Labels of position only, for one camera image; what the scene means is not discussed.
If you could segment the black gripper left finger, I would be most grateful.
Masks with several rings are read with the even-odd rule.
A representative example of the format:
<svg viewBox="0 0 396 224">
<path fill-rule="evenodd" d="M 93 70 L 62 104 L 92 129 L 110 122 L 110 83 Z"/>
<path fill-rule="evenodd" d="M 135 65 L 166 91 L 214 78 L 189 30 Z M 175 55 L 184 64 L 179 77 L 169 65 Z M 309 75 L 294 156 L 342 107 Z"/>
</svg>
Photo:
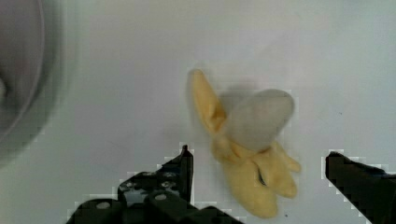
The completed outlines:
<svg viewBox="0 0 396 224">
<path fill-rule="evenodd" d="M 215 206 L 191 204 L 193 155 L 187 146 L 154 172 L 120 183 L 116 199 L 78 206 L 65 224 L 243 224 Z"/>
</svg>

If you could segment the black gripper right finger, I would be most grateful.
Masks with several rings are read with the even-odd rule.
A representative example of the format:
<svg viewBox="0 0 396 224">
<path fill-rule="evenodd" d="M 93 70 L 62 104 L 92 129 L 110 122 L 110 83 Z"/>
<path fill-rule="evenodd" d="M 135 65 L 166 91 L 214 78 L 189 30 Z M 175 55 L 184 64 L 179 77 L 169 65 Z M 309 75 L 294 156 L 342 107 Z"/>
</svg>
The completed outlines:
<svg viewBox="0 0 396 224">
<path fill-rule="evenodd" d="M 372 224 L 396 223 L 395 175 L 333 151 L 325 176 Z"/>
</svg>

